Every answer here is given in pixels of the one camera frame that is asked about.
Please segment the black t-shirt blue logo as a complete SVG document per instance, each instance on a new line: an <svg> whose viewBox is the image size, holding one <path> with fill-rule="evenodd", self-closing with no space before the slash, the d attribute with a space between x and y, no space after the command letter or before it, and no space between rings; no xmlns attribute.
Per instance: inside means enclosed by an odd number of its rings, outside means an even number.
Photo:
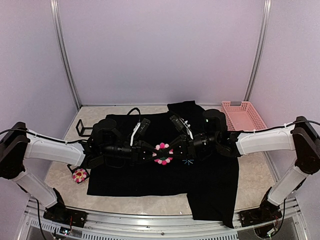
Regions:
<svg viewBox="0 0 320 240"><path fill-rule="evenodd" d="M194 101L172 103L168 110L157 114L110 114L105 119L116 121L117 130L127 139L138 122L144 118L150 125L144 135L134 141L145 141L155 146L169 144L179 135L170 117L188 121L194 135L204 133L205 111ZM182 161L172 159L167 165L154 161L130 165L123 159L108 159L106 163L90 169L87 194L107 197L173 196L186 194L194 220L221 221L233 227L239 178L238 157L225 157L211 153L204 159Z"/></svg>

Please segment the pink plastic basket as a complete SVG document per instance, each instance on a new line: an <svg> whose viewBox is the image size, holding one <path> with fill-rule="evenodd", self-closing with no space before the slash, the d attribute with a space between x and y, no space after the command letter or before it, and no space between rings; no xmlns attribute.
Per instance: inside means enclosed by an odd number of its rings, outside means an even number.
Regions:
<svg viewBox="0 0 320 240"><path fill-rule="evenodd" d="M222 101L229 131L253 131L267 129L263 119L249 101Z"/></svg>

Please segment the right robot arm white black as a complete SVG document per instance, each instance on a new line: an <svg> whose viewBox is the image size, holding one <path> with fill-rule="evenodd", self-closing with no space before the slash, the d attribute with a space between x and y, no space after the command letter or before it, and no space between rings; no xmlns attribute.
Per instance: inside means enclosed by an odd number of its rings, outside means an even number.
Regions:
<svg viewBox="0 0 320 240"><path fill-rule="evenodd" d="M200 160L211 153L235 158L257 152L295 151L296 160L285 175L270 187L257 208L239 212L242 227L283 219L280 209L286 198L297 190L309 175L320 170L320 136L312 121L299 116L291 123L252 131L228 131L226 116L217 109L205 110L204 132L193 134L186 120L170 117L179 132L186 131L169 144L165 154L182 160Z"/></svg>

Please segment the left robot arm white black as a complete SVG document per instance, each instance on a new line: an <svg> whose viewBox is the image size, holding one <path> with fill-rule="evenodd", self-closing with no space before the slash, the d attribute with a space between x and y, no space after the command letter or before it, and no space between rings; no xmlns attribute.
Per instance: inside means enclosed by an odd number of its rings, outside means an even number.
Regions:
<svg viewBox="0 0 320 240"><path fill-rule="evenodd" d="M38 200L45 208L43 217L56 223L82 228L87 213L67 208L60 193L32 174L25 166L25 159L41 159L94 169L107 160L124 160L132 164L152 162L160 156L159 150L144 142L135 141L149 121L137 123L130 139L117 130L115 120L106 118L93 127L88 140L64 141L40 135L17 122L3 131L0 141L0 176L15 182L21 189Z"/></svg>

